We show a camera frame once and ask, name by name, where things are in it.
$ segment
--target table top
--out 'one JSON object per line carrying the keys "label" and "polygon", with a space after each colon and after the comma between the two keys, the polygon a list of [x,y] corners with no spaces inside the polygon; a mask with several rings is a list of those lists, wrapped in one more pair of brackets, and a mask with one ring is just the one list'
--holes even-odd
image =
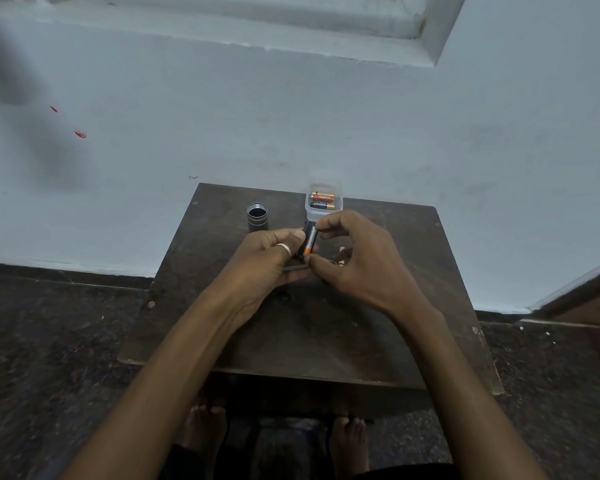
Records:
{"label": "table top", "polygon": [[[200,184],[118,359],[144,363],[178,318],[220,273],[248,233],[246,208],[269,208],[269,228],[302,227],[304,194]],[[344,199],[387,229],[419,286],[444,313],[480,380],[503,392],[435,208]],[[333,256],[348,237],[317,240]],[[155,302],[149,309],[147,303]],[[311,277],[275,290],[227,343],[215,371],[424,389],[416,363],[385,316]]]}

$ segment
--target clear plastic box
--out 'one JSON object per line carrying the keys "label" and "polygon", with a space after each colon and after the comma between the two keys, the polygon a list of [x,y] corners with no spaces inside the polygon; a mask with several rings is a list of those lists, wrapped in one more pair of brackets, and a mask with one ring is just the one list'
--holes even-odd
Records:
{"label": "clear plastic box", "polygon": [[[329,202],[334,205],[334,209],[316,209],[314,207],[311,207],[311,203],[313,202],[311,195],[313,192],[326,192],[334,194],[334,201]],[[309,186],[307,187],[306,197],[304,199],[304,208],[306,209],[307,220],[313,222],[318,222],[321,218],[328,216],[332,212],[342,210],[342,185],[340,183],[335,182],[332,182],[330,184],[320,182],[309,183]]]}

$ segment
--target silver ring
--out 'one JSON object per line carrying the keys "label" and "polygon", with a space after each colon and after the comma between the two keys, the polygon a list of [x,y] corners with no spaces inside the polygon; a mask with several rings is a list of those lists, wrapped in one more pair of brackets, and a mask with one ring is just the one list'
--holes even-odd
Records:
{"label": "silver ring", "polygon": [[289,246],[286,245],[284,242],[279,242],[276,244],[276,246],[282,246],[289,253],[289,257],[291,257],[291,249],[289,249]]}

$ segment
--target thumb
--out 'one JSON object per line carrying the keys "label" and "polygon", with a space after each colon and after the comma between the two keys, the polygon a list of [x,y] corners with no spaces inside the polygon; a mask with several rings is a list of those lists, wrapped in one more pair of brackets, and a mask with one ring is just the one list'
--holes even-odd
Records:
{"label": "thumb", "polygon": [[296,229],[291,234],[289,234],[288,238],[282,241],[283,244],[286,244],[288,246],[289,250],[291,251],[291,256],[289,256],[289,253],[284,248],[284,246],[275,245],[270,251],[273,254],[275,254],[276,262],[280,266],[284,266],[285,263],[289,260],[289,258],[296,254],[297,250],[300,249],[300,246],[302,246],[303,242],[304,231],[302,229]]}
{"label": "thumb", "polygon": [[340,274],[344,271],[343,266],[333,264],[328,259],[318,256],[317,254],[309,254],[304,261],[307,262],[307,259],[313,273],[318,276],[318,278],[321,278],[332,285],[335,285]]}

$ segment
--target black pants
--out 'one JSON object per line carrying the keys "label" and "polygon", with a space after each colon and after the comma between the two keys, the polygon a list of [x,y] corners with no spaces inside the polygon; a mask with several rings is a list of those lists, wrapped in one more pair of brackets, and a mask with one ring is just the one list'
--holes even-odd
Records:
{"label": "black pants", "polygon": [[[356,480],[459,480],[460,476],[453,465],[429,463],[426,465],[405,465],[383,468],[358,475]],[[180,445],[173,445],[164,462],[159,480],[205,480],[205,466],[197,455]]]}

